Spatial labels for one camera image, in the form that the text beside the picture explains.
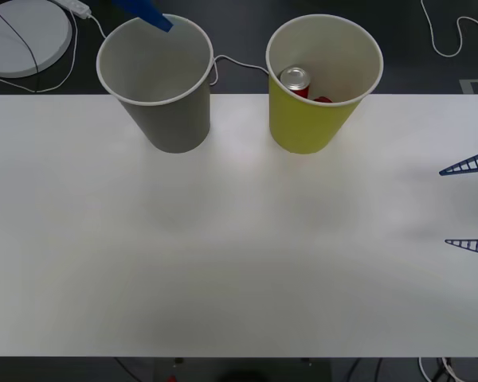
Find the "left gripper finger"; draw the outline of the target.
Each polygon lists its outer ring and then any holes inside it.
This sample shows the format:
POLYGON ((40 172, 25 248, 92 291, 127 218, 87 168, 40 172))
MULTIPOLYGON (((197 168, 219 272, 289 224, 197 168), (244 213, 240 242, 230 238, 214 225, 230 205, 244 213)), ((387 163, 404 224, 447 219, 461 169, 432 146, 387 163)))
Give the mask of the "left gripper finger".
POLYGON ((173 23, 166 18, 149 0, 115 0, 122 10, 135 15, 155 28, 168 33, 173 23))

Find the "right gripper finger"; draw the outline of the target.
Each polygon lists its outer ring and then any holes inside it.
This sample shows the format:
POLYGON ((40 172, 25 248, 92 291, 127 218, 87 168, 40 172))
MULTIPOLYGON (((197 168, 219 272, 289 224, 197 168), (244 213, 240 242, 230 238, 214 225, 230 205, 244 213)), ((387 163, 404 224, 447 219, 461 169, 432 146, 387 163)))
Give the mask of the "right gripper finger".
POLYGON ((478 154, 446 167, 439 172, 441 176, 461 173, 478 173, 478 154))
POLYGON ((478 253, 478 239, 448 239, 445 242, 454 247, 478 253))

